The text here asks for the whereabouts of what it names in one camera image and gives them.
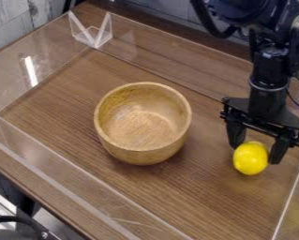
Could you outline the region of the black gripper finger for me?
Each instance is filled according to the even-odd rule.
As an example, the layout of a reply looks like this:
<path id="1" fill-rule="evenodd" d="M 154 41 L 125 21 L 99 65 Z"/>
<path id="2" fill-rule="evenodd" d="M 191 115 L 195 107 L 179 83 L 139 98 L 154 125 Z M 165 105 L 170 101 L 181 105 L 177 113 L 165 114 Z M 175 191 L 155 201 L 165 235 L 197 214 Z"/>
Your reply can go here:
<path id="1" fill-rule="evenodd" d="M 237 149 L 246 139 L 247 128 L 241 122 L 230 119 L 227 121 L 227 134 L 230 147 Z"/>
<path id="2" fill-rule="evenodd" d="M 274 145 L 270 149 L 270 164 L 276 165 L 281 163 L 281 160 L 290 148 L 290 139 L 288 136 L 280 136 L 276 139 Z"/>

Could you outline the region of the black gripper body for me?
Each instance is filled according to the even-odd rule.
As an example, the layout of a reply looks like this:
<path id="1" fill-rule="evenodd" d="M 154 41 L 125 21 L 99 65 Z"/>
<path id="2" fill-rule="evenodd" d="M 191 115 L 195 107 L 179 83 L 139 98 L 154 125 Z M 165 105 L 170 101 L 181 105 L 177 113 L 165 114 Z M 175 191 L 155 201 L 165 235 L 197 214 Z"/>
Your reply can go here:
<path id="1" fill-rule="evenodd" d="M 225 97 L 222 103 L 221 117 L 226 123 L 231 119 L 241 122 L 247 129 L 267 134 L 273 138 L 288 136 L 290 147 L 299 146 L 299 117 L 288 108 L 284 108 L 278 114 L 259 116 L 250 113 L 247 98 Z"/>

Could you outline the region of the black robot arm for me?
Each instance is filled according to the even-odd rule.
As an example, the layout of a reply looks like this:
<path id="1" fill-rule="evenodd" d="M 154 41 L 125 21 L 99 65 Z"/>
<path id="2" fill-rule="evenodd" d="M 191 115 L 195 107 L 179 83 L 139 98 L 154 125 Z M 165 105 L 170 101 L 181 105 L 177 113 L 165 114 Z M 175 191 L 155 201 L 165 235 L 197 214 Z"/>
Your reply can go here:
<path id="1" fill-rule="evenodd" d="M 221 117 L 230 146 L 237 148 L 249 129 L 276 142 L 269 162 L 281 162 L 299 146 L 299 117 L 289 110 L 290 81 L 299 81 L 299 0 L 190 0 L 210 34 L 230 38 L 249 30 L 250 96 L 225 97 Z"/>

